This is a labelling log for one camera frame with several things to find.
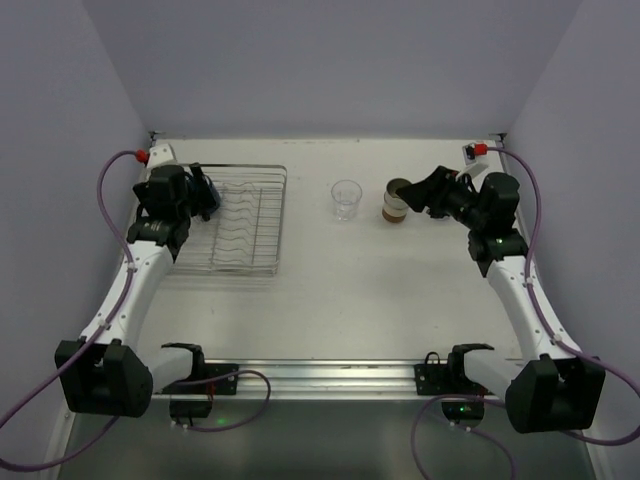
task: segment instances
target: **black clamp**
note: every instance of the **black clamp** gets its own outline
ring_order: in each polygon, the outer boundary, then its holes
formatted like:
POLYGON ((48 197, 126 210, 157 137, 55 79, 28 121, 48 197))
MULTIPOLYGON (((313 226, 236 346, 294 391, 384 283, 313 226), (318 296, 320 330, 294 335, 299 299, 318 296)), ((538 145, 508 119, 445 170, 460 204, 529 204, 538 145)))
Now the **black clamp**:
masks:
POLYGON ((604 380, 605 370, 588 360, 540 355, 507 388, 509 421, 518 433, 587 429, 604 380))
POLYGON ((473 350, 493 350, 484 343, 468 343, 455 345, 443 363, 436 352, 430 352, 424 363, 414 365, 416 393, 419 396, 465 394, 487 395, 489 392, 482 385, 472 382, 464 374, 464 355, 473 350))
MULTIPOLYGON (((199 345, 187 343, 167 343, 162 348, 184 348, 193 353, 191 375, 185 381, 204 380, 237 372, 237 363, 205 363, 204 353, 199 345)), ((238 388, 238 376, 233 375, 205 385, 183 386, 169 385, 162 390, 163 395, 206 395, 207 399, 170 400, 169 416, 177 423, 188 421, 193 425, 194 418, 207 418, 213 408, 214 395, 235 395, 238 388)))
MULTIPOLYGON (((86 338, 63 340, 55 352, 58 368, 84 348, 86 338)), ((60 375, 69 410, 118 417, 140 417, 153 393, 153 378, 135 352, 120 340, 89 346, 60 375)))

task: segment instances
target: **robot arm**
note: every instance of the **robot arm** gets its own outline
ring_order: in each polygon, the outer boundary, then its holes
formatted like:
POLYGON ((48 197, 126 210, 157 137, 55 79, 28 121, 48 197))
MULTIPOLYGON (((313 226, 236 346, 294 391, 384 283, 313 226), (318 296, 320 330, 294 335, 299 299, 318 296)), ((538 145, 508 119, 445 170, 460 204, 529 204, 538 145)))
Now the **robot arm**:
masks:
POLYGON ((560 349, 533 308, 527 281, 556 335, 580 350, 564 331, 537 275, 525 279, 528 247, 513 228, 518 188, 515 178, 490 173, 476 192, 460 172, 438 167, 397 194, 414 211, 426 208, 432 217, 451 216, 469 228, 471 258, 502 301, 522 350, 524 365, 518 366, 488 345, 456 346, 448 359, 451 378, 480 384, 503 399, 509 420, 520 433, 588 428, 605 373, 560 349))
POLYGON ((199 165, 191 165, 187 173, 166 144, 154 147, 150 154, 147 180, 133 188, 140 201, 127 233, 134 264, 124 260, 102 306, 79 339, 62 341, 56 350, 60 367, 106 327, 60 377, 74 412, 139 417, 152 393, 175 381, 197 377, 204 365, 204 355, 194 345, 163 345, 148 358, 140 358, 135 351, 155 292, 188 238, 191 217, 209 220, 220 205, 218 193, 199 165), (128 295, 106 325, 104 318, 116 305, 130 270, 134 280, 128 295))

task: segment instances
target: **lavender wall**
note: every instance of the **lavender wall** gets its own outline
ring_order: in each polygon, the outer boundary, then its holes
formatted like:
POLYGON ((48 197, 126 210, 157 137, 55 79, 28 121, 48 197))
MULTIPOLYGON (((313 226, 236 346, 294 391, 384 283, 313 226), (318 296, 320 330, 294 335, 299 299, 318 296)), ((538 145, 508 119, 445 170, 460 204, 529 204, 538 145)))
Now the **lavender wall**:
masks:
POLYGON ((515 120, 580 0, 84 3, 149 128, 473 138, 515 120))
MULTIPOLYGON (((111 153, 146 133, 79 1, 0 6, 0 411, 54 370, 113 274, 116 246, 94 185, 111 153)), ((136 166, 119 165, 107 201, 123 225, 136 166)), ((44 457, 58 384, 0 433, 0 455, 44 457)), ((21 478, 0 470, 0 478, 21 478)))
MULTIPOLYGON (((537 258, 557 313, 585 351, 640 381, 638 19, 640 2, 585 0, 507 143, 541 184, 537 258)), ((523 203, 532 225, 528 188, 523 203)), ((609 377, 599 433, 630 432, 639 412, 638 398, 609 377)), ((640 442, 607 453, 615 478, 638 477, 640 442)))

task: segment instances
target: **dish rack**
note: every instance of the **dish rack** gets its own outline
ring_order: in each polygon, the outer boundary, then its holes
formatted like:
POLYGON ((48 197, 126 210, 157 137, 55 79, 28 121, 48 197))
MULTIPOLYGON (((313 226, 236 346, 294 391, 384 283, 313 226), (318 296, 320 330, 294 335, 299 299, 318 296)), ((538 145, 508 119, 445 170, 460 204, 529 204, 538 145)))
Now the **dish rack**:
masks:
POLYGON ((279 165, 201 165, 220 193, 208 222, 193 219, 170 274, 275 275, 287 170, 279 165))

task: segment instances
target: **clear plastic cup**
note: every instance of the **clear plastic cup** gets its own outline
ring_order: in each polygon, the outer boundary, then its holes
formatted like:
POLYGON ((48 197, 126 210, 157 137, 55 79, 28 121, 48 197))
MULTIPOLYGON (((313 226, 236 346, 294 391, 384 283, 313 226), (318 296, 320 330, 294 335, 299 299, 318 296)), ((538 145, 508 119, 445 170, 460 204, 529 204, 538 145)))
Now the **clear plastic cup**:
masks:
POLYGON ((351 220, 358 212, 362 188, 353 180, 340 180, 331 188, 338 220, 351 220))

